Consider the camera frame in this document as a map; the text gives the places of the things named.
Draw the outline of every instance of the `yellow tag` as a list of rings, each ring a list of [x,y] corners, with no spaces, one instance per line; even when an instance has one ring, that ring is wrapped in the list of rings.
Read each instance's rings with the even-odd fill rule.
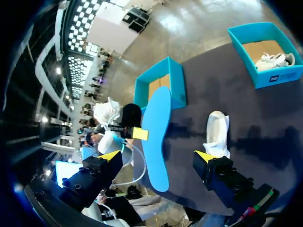
[[[118,154],[118,152],[120,152],[120,150],[108,153],[106,155],[101,155],[101,156],[98,156],[98,157],[101,157],[103,159],[106,159],[107,161],[110,161],[116,154]]]
[[[216,156],[212,156],[212,155],[203,153],[203,152],[198,151],[198,150],[195,150],[195,152],[196,152],[198,155],[200,155],[200,156],[205,160],[205,162],[207,162],[207,163],[208,163],[209,160],[213,159],[214,157],[215,157],[215,158],[218,158],[218,157],[216,157]]]
[[[143,130],[142,128],[134,127],[133,139],[147,140],[148,139],[148,131]]]

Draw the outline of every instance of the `open box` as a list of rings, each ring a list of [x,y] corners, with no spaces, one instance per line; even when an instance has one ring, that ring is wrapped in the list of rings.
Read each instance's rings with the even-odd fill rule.
[[[140,106],[142,113],[152,94],[162,86],[170,89],[172,109],[186,106],[182,66],[171,57],[167,57],[136,79],[134,104]]]
[[[233,46],[243,59],[255,88],[297,80],[303,72],[300,54],[277,26],[270,22],[251,23],[228,29]],[[255,67],[261,56],[279,52],[294,54],[295,65],[258,71]]]

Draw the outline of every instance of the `dark blue table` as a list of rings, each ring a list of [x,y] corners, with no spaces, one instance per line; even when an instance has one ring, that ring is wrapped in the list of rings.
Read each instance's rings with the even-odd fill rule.
[[[256,90],[232,44],[220,46],[182,64],[187,107],[173,110],[163,141],[169,190],[157,194],[204,212],[231,215],[192,168],[195,150],[203,151],[210,112],[230,116],[228,148],[234,167],[280,191],[273,208],[287,203],[303,173],[303,80]],[[141,141],[134,141],[142,149]],[[134,174],[142,173],[135,153]],[[148,175],[142,184],[151,189]]]

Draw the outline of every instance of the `white cable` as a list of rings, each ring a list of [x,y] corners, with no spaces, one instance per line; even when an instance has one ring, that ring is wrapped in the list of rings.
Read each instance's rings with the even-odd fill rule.
[[[104,206],[105,208],[107,208],[110,212],[112,212],[114,219],[117,219],[117,217],[115,216],[115,213],[112,209],[110,209],[107,205],[103,204],[103,203],[97,203],[98,205]]]
[[[144,176],[144,174],[145,174],[145,172],[146,172],[146,162],[145,162],[145,158],[144,158],[144,155],[142,154],[142,152],[141,152],[135,145],[133,145],[133,144],[130,144],[130,143],[127,143],[127,142],[125,142],[125,144],[127,144],[127,145],[133,147],[134,149],[136,149],[136,150],[138,151],[138,153],[141,155],[142,160],[143,160],[143,162],[144,162],[144,169],[143,169],[143,172],[142,172],[141,176],[139,176],[138,179],[136,179],[136,180],[134,180],[134,181],[126,182],[126,183],[116,183],[116,184],[112,184],[112,186],[119,186],[119,185],[126,185],[126,184],[135,183],[135,182],[141,180],[141,178]]]
[[[124,148],[125,148],[125,143],[123,143],[122,145],[123,145],[123,147],[122,147],[121,153],[123,154],[123,150],[124,150]],[[124,164],[124,165],[122,166],[122,168],[128,166],[128,165],[132,162],[132,160],[133,160],[133,158],[134,158],[134,151],[133,151],[133,150],[131,150],[131,151],[132,151],[132,156],[130,157],[129,161],[128,161],[126,164]]]

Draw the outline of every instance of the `white wall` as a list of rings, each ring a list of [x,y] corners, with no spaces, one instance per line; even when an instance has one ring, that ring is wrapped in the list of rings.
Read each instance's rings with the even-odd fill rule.
[[[140,8],[148,11],[153,6],[158,3],[156,0],[130,0],[126,5],[125,8],[130,9],[132,6],[139,6]]]
[[[138,33],[128,28],[122,21],[127,11],[110,8],[98,12],[89,30],[88,41],[103,48],[123,54],[136,39]]]

